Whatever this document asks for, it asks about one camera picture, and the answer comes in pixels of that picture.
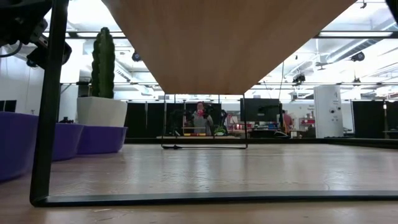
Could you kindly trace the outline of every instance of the white column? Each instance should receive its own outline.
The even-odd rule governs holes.
[[[317,138],[343,137],[340,86],[315,87],[314,102]]]
[[[84,62],[84,40],[67,40],[67,43],[72,48],[72,54],[68,62],[62,66],[60,83],[76,83],[79,81],[80,68],[83,66],[81,63]],[[76,85],[61,86],[59,119],[68,117],[74,120],[76,118],[78,90],[79,87]]]

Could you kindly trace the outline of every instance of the green cactus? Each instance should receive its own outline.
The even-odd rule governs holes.
[[[91,95],[113,99],[114,43],[106,27],[101,29],[94,42],[93,59]]]

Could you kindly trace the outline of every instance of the floor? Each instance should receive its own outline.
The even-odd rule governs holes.
[[[331,145],[248,150],[126,145],[52,166],[52,195],[398,190],[398,151]],[[0,223],[395,223],[398,202],[32,208],[30,177],[0,184]]]

